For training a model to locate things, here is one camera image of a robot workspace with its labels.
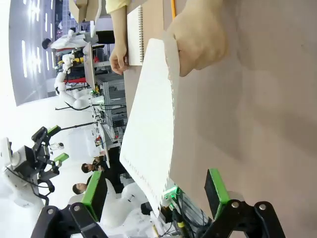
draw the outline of cardboard box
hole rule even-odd
[[[101,7],[100,0],[69,0],[69,11],[77,23],[82,21],[94,21]]]

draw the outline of bolt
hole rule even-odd
[[[231,206],[232,206],[233,208],[238,208],[238,207],[239,207],[239,203],[238,203],[238,202],[233,202],[233,203],[231,204]]]
[[[80,206],[74,206],[74,210],[78,212],[80,210]]]
[[[261,204],[261,205],[259,206],[259,208],[263,211],[263,210],[266,209],[266,205],[265,205],[265,204]]]

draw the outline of white paper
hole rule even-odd
[[[142,65],[142,47],[143,32],[142,18],[139,16],[140,8],[138,6],[127,16],[127,31],[128,31],[128,49],[129,49],[129,64]]]
[[[176,41],[150,39],[143,62],[120,161],[159,214],[162,194],[169,178],[174,139],[174,102],[172,82],[178,86],[179,58]],[[166,57],[176,62],[166,64]]]

